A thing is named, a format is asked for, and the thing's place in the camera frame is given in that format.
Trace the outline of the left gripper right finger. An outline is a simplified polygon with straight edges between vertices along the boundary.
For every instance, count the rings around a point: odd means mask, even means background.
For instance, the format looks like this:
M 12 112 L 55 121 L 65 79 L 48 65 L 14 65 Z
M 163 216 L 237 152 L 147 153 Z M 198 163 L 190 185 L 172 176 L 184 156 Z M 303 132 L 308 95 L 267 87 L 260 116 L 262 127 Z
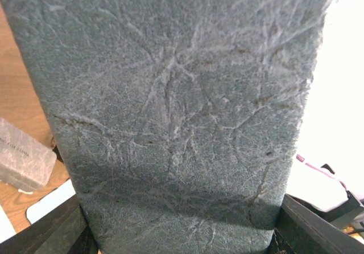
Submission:
M 363 253 L 363 244 L 342 229 L 363 214 L 353 194 L 329 212 L 289 195 L 284 197 L 269 253 Z

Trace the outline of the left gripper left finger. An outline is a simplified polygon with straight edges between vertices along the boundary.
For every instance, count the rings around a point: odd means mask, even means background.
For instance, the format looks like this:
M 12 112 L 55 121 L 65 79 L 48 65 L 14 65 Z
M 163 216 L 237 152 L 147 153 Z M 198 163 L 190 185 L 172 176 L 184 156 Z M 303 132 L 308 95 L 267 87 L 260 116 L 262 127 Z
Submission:
M 98 253 L 77 196 L 1 243 L 1 253 Z

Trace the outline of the blue cleaning cloth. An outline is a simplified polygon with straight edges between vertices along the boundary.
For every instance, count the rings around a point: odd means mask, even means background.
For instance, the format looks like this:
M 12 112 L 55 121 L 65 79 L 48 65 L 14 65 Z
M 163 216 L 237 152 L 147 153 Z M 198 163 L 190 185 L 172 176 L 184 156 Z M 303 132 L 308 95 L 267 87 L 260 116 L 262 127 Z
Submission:
M 30 206 L 26 211 L 27 220 L 34 224 L 49 212 L 66 202 L 76 194 L 72 181 L 69 179 L 57 189 L 50 192 L 40 201 Z

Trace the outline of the teal glasses case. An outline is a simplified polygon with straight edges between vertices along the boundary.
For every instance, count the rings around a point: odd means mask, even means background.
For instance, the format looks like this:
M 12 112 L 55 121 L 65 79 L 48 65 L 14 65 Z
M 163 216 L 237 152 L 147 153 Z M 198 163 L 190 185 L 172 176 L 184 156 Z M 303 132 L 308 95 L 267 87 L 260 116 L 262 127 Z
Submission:
M 103 253 L 265 253 L 332 0 L 1 0 Z

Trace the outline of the grey glasses case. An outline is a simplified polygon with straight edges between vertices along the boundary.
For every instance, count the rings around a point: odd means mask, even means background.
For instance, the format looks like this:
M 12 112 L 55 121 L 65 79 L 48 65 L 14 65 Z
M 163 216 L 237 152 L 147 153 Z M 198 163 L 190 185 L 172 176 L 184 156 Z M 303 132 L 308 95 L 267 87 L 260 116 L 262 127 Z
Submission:
M 40 190 L 56 159 L 52 149 L 1 118 L 1 181 L 25 192 Z

